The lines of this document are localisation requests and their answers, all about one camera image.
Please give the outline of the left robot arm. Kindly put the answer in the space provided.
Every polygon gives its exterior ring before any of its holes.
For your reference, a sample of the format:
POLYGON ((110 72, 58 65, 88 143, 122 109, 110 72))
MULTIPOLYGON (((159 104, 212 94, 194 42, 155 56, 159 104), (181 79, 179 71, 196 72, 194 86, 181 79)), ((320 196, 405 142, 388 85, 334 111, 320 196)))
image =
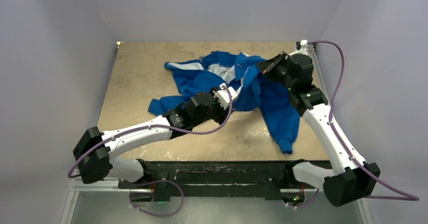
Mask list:
POLYGON ((238 91, 222 84, 141 124, 105 132, 98 127, 88 128, 73 149, 76 162, 68 172, 68 178, 80 177, 85 184, 117 178, 131 182, 137 188, 145 188, 151 175, 146 163, 121 158, 121 154, 186 134, 214 133, 226 124, 238 97, 238 91))

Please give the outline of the blue zip jacket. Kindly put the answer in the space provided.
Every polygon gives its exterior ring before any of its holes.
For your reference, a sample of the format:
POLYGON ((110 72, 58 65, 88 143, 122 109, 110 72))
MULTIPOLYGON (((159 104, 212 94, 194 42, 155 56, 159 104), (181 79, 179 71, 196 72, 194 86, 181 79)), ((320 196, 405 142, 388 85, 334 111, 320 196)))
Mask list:
POLYGON ((172 72, 179 95, 153 99, 148 111, 161 115, 199 92, 208 92, 214 86, 227 84, 239 95, 234 109, 252 111, 259 108, 281 153, 292 154, 300 116, 289 101, 288 90, 282 84, 267 79, 256 67, 256 63, 263 60, 258 55, 213 51, 186 62, 166 62, 164 68, 172 72))

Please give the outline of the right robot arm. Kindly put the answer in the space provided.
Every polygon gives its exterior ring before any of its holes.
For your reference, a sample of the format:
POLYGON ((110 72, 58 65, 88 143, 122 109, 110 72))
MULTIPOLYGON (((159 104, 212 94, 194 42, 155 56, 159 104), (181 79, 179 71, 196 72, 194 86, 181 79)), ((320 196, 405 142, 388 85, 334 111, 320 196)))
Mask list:
POLYGON ((312 82, 311 57, 281 52, 256 66, 266 78, 287 89, 291 105, 312 128, 332 166, 325 169, 307 160, 294 161, 284 169, 285 184, 289 187, 309 184, 323 191, 335 207, 370 196, 381 171, 376 163, 367 163, 345 137, 338 136, 340 128, 333 125, 329 115, 332 108, 312 82))

